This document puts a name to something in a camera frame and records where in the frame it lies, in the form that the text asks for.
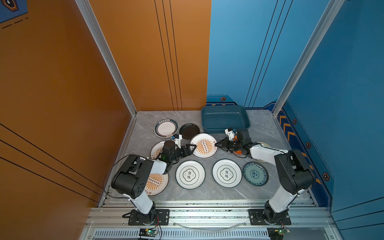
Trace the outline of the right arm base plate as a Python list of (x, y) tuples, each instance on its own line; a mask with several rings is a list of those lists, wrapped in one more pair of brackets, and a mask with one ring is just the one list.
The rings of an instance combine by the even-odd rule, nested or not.
[(292, 224), (289, 216), (289, 210), (281, 213), (275, 213), (270, 209), (250, 209), (248, 210), (250, 223), (253, 226), (257, 225), (285, 225)]

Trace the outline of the aluminium corner post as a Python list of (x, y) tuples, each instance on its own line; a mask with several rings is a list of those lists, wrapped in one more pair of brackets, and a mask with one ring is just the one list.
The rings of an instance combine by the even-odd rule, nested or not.
[(293, 91), (344, 2), (344, 0), (329, 1), (272, 110), (274, 117), (277, 117), (282, 110), (284, 103)]
[(137, 116), (137, 109), (134, 105), (132, 97), (128, 91), (126, 83), (123, 79), (123, 76), (119, 70), (119, 67), (114, 59), (114, 56), (111, 52), (111, 49), (107, 43), (107, 40), (104, 36), (104, 33), (100, 27), (100, 24), (96, 18), (96, 15), (92, 9), (92, 6), (89, 1), (86, 0), (75, 0), (83, 19), (85, 20), (88, 29), (90, 30), (92, 37), (97, 44), (97, 47), (110, 71), (111, 76), (113, 77), (115, 84), (131, 114), (131, 116)]

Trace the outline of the small black plate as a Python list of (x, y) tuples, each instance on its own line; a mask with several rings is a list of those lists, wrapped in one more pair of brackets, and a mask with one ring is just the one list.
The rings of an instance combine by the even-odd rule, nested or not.
[(200, 134), (200, 128), (196, 124), (184, 124), (180, 128), (180, 135), (182, 135), (185, 140), (191, 140), (198, 134)]

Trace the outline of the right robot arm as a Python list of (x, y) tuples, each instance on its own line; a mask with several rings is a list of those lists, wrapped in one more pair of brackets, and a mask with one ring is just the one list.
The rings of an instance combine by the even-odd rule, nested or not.
[(310, 165), (297, 149), (278, 150), (253, 142), (247, 129), (226, 129), (226, 137), (215, 144), (219, 149), (237, 153), (276, 167), (280, 186), (273, 197), (265, 203), (264, 221), (268, 225), (280, 224), (288, 215), (289, 205), (316, 182)]

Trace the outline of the white plate dark rim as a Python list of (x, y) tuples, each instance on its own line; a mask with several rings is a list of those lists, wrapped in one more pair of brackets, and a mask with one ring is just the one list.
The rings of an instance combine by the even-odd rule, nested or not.
[(179, 125), (175, 120), (163, 119), (154, 126), (154, 133), (160, 138), (170, 138), (177, 133)]

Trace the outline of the orange sunburst plate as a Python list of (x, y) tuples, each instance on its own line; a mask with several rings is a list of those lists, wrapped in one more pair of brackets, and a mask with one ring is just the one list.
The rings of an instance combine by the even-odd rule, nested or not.
[(145, 191), (148, 196), (154, 197), (161, 194), (169, 184), (169, 174), (151, 174), (147, 180)]
[(151, 148), (151, 151), (150, 151), (151, 159), (155, 160), (159, 157), (159, 155), (162, 153), (164, 144), (165, 144), (165, 141), (161, 141), (161, 142), (156, 143)]
[(208, 159), (213, 157), (218, 148), (217, 140), (209, 134), (198, 134), (191, 139), (190, 144), (196, 145), (193, 155), (200, 159)]

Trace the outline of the white plate black emblem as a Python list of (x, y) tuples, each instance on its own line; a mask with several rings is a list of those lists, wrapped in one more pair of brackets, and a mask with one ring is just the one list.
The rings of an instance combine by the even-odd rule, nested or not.
[(176, 170), (177, 183), (187, 190), (193, 190), (200, 187), (205, 178), (205, 169), (197, 161), (183, 162)]
[(243, 176), (239, 165), (229, 159), (217, 161), (212, 168), (212, 175), (216, 183), (224, 188), (236, 187)]

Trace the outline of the cream plate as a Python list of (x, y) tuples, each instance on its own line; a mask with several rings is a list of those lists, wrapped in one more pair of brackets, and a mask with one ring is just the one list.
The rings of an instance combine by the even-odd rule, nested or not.
[(262, 145), (262, 146), (264, 146), (264, 147), (267, 147), (267, 148), (270, 148), (271, 146), (270, 145), (268, 145), (268, 144), (266, 144), (266, 143), (264, 143), (264, 142), (257, 142), (258, 144), (260, 144), (260, 145)]

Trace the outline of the teal plastic bin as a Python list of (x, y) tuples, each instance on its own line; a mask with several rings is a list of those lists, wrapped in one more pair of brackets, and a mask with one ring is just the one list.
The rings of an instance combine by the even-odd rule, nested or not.
[(205, 106), (201, 109), (205, 133), (224, 134), (225, 129), (248, 129), (251, 126), (247, 111), (242, 106)]

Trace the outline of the left aluminium corner post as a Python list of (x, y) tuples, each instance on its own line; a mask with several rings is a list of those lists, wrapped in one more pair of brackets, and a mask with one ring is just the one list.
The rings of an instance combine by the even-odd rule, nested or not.
[(114, 56), (111, 52), (111, 49), (107, 43), (107, 40), (104, 36), (104, 33), (100, 27), (100, 24), (96, 18), (96, 15), (92, 9), (92, 6), (89, 1), (86, 0), (75, 0), (83, 19), (85, 20), (88, 29), (90, 30), (92, 37), (97, 44), (97, 47), (110, 71), (111, 76), (113, 77), (115, 84), (131, 114), (131, 116), (137, 116), (137, 109), (134, 105), (132, 97), (128, 91), (126, 83), (123, 79), (123, 76), (119, 70), (119, 67), (114, 59)]

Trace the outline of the right aluminium corner post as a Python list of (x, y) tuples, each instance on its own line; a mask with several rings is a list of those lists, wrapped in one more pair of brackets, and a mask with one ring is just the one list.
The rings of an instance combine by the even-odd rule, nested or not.
[(272, 110), (274, 117), (277, 117), (282, 110), (284, 103), (293, 91), (344, 2), (344, 0), (329, 1)]

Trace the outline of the white plate black emblem left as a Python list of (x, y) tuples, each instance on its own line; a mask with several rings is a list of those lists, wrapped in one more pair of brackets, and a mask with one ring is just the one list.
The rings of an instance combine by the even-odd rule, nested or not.
[(197, 161), (183, 162), (176, 170), (177, 183), (187, 190), (193, 190), (200, 187), (205, 178), (205, 169)]

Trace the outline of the orange plastic plate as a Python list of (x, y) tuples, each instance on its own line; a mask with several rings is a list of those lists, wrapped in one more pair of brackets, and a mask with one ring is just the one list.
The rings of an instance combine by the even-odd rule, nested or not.
[(244, 157), (241, 151), (234, 151), (233, 153), (238, 157)]

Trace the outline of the teal patterned plate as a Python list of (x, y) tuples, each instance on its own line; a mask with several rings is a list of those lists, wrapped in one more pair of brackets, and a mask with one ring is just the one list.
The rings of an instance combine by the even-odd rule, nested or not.
[(257, 187), (264, 186), (269, 181), (267, 169), (256, 162), (249, 162), (243, 167), (243, 177)]

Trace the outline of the left green circuit board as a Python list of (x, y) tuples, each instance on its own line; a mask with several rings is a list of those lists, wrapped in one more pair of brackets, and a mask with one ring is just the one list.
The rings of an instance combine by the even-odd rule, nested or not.
[(138, 238), (140, 240), (154, 240), (160, 237), (160, 232), (156, 229), (140, 229)]

